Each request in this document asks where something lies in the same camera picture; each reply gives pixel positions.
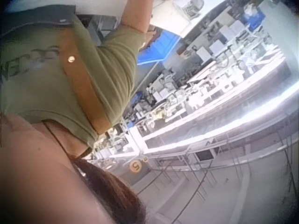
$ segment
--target olive green t-shirt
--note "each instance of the olive green t-shirt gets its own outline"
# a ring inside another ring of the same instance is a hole
[[[1,112],[17,114],[32,124],[55,120],[93,147],[98,136],[59,60],[58,29],[25,26],[1,40]],[[130,100],[144,34],[120,28],[96,47],[76,16],[72,29],[94,89],[115,125]]]

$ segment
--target brown leather strap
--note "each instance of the brown leather strap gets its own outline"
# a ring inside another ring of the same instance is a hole
[[[64,72],[69,78],[84,114],[94,130],[101,135],[112,125],[101,100],[94,91],[86,66],[78,52],[72,30],[70,28],[61,30],[59,41],[60,60]]]

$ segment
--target metal rivet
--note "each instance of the metal rivet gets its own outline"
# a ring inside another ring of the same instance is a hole
[[[75,61],[75,57],[74,56],[70,56],[68,59],[69,63],[73,63]]]

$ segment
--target blue bin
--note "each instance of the blue bin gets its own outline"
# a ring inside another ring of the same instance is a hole
[[[180,36],[163,30],[161,36],[138,56],[137,65],[163,61],[180,40]]]

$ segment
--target woman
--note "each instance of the woman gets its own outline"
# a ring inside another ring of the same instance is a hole
[[[1,157],[12,223],[144,223],[137,196],[78,157],[130,100],[152,4],[128,0],[120,27],[99,48],[74,8],[3,16]]]

